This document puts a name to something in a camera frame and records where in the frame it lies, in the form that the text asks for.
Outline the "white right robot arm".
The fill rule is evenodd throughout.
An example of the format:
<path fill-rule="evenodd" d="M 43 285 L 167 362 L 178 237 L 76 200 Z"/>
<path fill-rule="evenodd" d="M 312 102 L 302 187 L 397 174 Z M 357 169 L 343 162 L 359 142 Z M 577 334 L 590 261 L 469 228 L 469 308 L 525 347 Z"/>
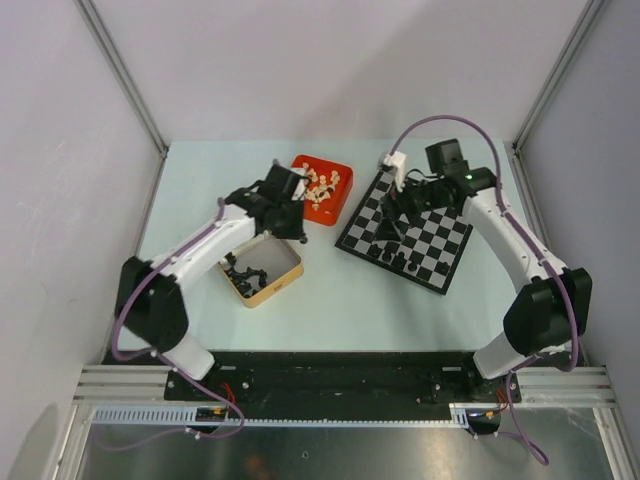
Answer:
<path fill-rule="evenodd" d="M 555 354 L 569 345 L 562 370 L 578 361 L 579 338 L 586 329 L 593 282 L 583 268 L 570 269 L 515 215 L 504 196 L 497 170 L 472 169 L 455 140 L 427 150 L 433 176 L 413 179 L 401 152 L 382 156 L 380 168 L 394 180 L 380 202 L 377 240 L 398 241 L 399 222 L 415 224 L 427 211 L 451 208 L 479 233 L 512 282 L 516 297 L 503 328 L 473 355 L 475 367 L 461 376 L 463 393 L 484 401 L 497 389 L 497 377 Z"/>

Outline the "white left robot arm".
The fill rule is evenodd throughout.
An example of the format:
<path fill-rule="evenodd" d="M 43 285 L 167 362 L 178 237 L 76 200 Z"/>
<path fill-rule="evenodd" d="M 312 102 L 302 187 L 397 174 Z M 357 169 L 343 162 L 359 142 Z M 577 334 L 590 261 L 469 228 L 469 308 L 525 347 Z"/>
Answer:
<path fill-rule="evenodd" d="M 275 162 L 266 177 L 218 200 L 213 219 L 178 246 L 154 259 L 132 256 L 122 265 L 111 351 L 120 362 L 155 353 L 186 374 L 197 398 L 221 387 L 215 357 L 189 332 L 186 289 L 237 248 L 267 233 L 281 240 L 307 241 L 302 168 Z"/>

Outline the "pile of white chess pieces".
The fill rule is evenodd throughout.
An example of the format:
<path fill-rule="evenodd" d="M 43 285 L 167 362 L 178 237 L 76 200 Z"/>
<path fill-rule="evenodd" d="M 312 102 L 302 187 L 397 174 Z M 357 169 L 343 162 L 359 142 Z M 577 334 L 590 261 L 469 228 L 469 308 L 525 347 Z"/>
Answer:
<path fill-rule="evenodd" d="M 318 209 L 321 203 L 328 201 L 337 191 L 341 175 L 337 170 L 317 172 L 315 169 L 310 169 L 307 172 L 307 179 L 304 198 L 311 203 L 313 209 Z"/>

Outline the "pile of black chess pieces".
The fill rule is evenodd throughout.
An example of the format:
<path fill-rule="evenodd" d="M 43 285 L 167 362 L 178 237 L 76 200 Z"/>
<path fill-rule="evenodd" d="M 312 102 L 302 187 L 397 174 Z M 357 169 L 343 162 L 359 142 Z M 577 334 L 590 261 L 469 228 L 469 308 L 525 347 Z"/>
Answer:
<path fill-rule="evenodd" d="M 236 266 L 237 258 L 232 253 L 228 253 L 224 257 L 223 271 L 243 298 L 251 298 L 267 286 L 265 270 L 246 267 L 240 271 Z"/>

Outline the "gold metal tin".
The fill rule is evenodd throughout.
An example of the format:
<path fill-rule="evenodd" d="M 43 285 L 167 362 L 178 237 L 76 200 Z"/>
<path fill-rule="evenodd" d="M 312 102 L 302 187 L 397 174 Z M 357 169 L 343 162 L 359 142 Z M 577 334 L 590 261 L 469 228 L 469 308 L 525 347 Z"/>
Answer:
<path fill-rule="evenodd" d="M 253 309 L 304 273 L 303 260 L 286 240 L 260 236 L 228 253 L 218 268 L 245 307 Z"/>

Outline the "black and white chessboard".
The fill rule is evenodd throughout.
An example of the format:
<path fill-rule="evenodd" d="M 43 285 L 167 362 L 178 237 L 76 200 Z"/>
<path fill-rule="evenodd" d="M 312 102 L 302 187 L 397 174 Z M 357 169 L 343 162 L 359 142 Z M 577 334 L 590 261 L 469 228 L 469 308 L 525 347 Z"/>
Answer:
<path fill-rule="evenodd" d="M 374 232 L 381 219 L 379 202 L 392 185 L 391 174 L 383 171 L 377 173 L 338 237 L 335 247 L 444 295 L 449 290 L 466 249 L 472 227 L 463 222 L 453 209 L 444 208 L 423 213 L 417 225 L 411 226 L 402 242 L 374 242 Z M 378 257 L 368 254 L 373 244 L 381 249 Z M 404 268 L 399 269 L 392 264 L 394 257 L 389 263 L 382 261 L 381 256 L 384 250 L 392 251 L 394 257 L 399 252 L 403 252 L 406 258 Z M 407 269 L 410 262 L 419 265 L 415 273 L 410 273 Z M 437 271 L 439 262 L 446 262 L 449 265 L 446 275 L 441 275 Z"/>

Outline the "red plastic tray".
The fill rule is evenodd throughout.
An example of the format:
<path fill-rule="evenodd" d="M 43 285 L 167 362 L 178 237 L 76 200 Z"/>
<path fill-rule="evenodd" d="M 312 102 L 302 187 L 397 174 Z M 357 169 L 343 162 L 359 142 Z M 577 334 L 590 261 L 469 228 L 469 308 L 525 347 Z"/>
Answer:
<path fill-rule="evenodd" d="M 305 170 L 309 179 L 305 192 L 304 218 L 325 226 L 334 226 L 353 185 L 353 170 L 340 163 L 298 155 L 292 167 Z"/>

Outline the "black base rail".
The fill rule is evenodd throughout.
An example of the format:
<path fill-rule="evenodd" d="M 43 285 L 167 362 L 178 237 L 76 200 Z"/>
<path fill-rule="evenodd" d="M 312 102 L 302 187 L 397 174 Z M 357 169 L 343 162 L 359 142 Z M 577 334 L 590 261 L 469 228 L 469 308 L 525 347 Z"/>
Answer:
<path fill-rule="evenodd" d="M 470 352 L 240 352 L 216 354 L 203 379 L 190 383 L 172 372 L 165 396 L 203 398 L 198 387 L 236 402 L 271 391 L 407 393 L 430 404 L 504 403 L 522 399 L 516 376 L 481 377 Z"/>

